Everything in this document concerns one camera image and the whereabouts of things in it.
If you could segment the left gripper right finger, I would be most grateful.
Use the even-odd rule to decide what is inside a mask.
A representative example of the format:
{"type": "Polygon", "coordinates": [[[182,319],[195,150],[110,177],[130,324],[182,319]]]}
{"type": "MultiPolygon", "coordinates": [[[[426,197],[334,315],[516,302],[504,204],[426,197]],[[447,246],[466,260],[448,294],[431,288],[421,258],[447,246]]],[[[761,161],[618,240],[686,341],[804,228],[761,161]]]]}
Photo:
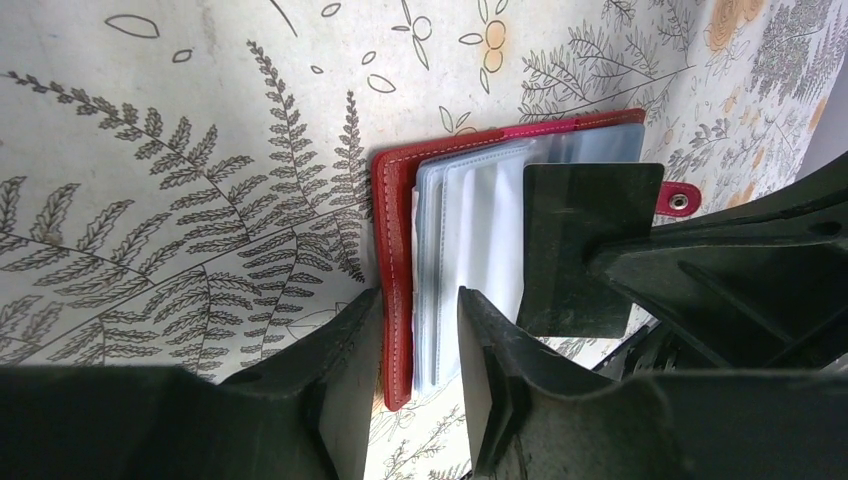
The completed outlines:
{"type": "Polygon", "coordinates": [[[695,370],[615,381],[458,293],[476,479],[843,479],[847,378],[695,370]]]}

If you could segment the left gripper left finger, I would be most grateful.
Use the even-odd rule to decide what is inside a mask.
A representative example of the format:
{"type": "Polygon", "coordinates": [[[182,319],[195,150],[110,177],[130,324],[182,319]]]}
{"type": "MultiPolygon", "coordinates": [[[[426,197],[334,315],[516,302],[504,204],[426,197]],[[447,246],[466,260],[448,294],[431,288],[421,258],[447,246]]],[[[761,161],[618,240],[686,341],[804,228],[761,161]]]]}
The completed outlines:
{"type": "Polygon", "coordinates": [[[383,338],[363,291],[214,384],[180,367],[6,367],[5,479],[360,479],[383,338]]]}

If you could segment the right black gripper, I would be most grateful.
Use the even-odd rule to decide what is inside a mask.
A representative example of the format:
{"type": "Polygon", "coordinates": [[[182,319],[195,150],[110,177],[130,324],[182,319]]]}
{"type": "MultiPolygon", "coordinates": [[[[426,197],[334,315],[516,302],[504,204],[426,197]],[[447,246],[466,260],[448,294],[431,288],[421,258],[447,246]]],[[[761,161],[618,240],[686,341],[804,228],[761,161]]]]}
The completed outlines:
{"type": "Polygon", "coordinates": [[[847,159],[738,207],[600,246],[590,272],[718,368],[847,351],[847,159]]]}

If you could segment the red card holder wallet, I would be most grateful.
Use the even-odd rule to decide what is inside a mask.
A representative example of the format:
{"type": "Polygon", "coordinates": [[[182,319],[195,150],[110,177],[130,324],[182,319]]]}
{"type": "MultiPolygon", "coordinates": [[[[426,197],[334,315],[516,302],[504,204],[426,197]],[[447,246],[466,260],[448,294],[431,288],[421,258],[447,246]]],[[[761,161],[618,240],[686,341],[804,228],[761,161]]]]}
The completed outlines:
{"type": "Polygon", "coordinates": [[[531,164],[635,163],[645,112],[492,129],[378,152],[372,162],[388,409],[459,371],[457,292],[509,319],[523,291],[523,174],[531,164]]]}

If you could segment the floral tablecloth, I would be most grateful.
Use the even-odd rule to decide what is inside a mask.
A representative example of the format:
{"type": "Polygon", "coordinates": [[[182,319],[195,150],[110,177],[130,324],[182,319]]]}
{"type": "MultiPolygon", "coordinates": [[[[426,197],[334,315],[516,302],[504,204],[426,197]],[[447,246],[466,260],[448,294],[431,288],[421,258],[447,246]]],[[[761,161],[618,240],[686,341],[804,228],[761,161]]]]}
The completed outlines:
{"type": "MultiPolygon", "coordinates": [[[[645,238],[808,176],[846,54],[843,1],[5,1],[1,371],[180,367],[218,384],[378,289],[360,479],[476,479],[458,306],[458,374],[385,405],[375,155],[641,109],[635,163],[664,168],[645,238]]],[[[534,336],[495,307],[615,381],[847,378],[847,351],[711,366],[630,303],[614,339],[534,336]]]]}

